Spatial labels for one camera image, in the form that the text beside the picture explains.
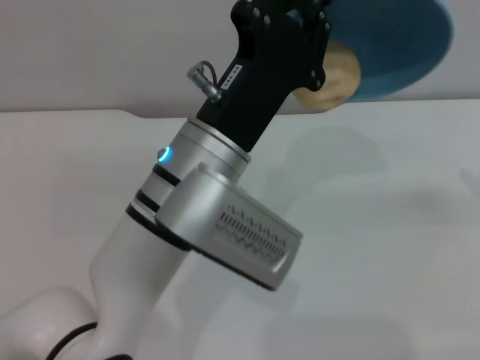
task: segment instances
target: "metal connector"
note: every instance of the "metal connector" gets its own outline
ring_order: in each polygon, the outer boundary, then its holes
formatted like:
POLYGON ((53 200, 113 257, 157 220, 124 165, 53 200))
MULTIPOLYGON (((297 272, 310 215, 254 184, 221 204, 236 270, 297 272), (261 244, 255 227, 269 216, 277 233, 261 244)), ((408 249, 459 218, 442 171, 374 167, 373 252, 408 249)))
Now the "metal connector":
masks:
MULTIPOLYGON (((205 94, 208 99, 216 103, 221 100, 222 91, 217 88, 216 84, 209 81, 207 77, 203 74, 204 62, 205 61, 198 62, 193 67, 191 67, 190 70, 188 70, 187 72, 187 77, 188 79, 192 80, 192 82, 200 90, 202 90, 203 94, 205 94)), ((213 67, 209 66, 209 68, 215 81, 215 71, 213 70, 213 67)))

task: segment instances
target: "blue plate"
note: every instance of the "blue plate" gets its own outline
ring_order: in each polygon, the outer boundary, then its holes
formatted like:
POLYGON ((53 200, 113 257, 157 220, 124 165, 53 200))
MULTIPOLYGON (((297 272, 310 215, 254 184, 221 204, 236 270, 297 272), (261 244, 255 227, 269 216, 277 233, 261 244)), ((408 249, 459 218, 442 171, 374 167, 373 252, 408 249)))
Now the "blue plate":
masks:
POLYGON ((353 49, 362 80, 350 101, 396 92, 432 71, 449 51, 453 25, 434 0, 333 0, 331 39, 353 49))

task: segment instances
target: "black bracket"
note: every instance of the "black bracket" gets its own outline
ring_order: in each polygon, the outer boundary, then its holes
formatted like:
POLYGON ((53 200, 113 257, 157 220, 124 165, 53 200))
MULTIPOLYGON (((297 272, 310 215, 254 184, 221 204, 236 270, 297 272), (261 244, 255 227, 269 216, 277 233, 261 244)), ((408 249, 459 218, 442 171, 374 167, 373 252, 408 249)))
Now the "black bracket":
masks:
POLYGON ((249 152, 293 90, 317 91, 331 24, 329 1, 241 0, 231 12, 238 52, 218 82, 220 101, 197 118, 249 152))

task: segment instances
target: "white table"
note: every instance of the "white table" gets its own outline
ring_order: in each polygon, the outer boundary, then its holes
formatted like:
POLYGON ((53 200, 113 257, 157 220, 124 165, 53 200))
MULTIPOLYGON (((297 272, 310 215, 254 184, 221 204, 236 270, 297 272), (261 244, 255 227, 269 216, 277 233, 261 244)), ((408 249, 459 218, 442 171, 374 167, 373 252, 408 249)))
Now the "white table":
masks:
MULTIPOLYGON (((480 100, 279 116, 241 185, 304 233, 278 293, 192 253, 139 360, 480 359, 480 100)), ((182 119, 0 114, 0 313, 70 284, 182 119)))

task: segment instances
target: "silver cylinder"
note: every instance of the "silver cylinder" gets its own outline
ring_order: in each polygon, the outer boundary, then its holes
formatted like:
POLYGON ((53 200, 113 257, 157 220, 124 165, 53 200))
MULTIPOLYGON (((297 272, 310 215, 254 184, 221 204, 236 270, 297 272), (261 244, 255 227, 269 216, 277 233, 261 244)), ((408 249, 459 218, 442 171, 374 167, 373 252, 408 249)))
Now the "silver cylinder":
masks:
MULTIPOLYGON (((204 163, 236 183, 251 160, 250 155, 232 140, 196 118, 189 118, 185 122, 170 143, 169 149, 169 158, 162 162, 161 166, 180 180, 200 163, 204 163)), ((142 192, 159 206, 173 189, 173 185, 154 172, 150 173, 141 188, 142 192)), ((135 201, 151 215, 155 215, 138 199, 135 201)))

